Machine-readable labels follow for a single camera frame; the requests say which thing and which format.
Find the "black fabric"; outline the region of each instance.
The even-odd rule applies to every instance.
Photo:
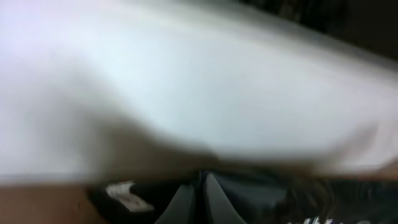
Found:
[[[155,224],[187,224],[193,222],[195,189],[192,185],[181,185],[166,210]]]
[[[208,174],[247,224],[398,223],[398,182],[315,179],[271,171],[245,175],[201,171],[190,179],[133,185],[130,193],[152,204],[151,212],[130,212],[108,196],[105,186],[90,189],[88,197],[112,224],[155,223],[186,184],[195,189],[191,223],[209,223],[215,213],[209,212],[211,198],[204,190]]]

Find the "white label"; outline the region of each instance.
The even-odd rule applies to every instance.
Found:
[[[154,206],[147,203],[137,195],[130,193],[130,187],[134,182],[122,182],[118,184],[111,184],[106,187],[106,193],[122,203],[130,212],[149,212],[154,209]]]

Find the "clothing tag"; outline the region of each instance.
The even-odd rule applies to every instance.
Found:
[[[134,182],[121,182],[118,184],[111,184],[106,187],[106,193],[122,203],[130,212],[149,212],[154,209],[154,206],[147,203],[137,195],[130,193],[130,187]]]

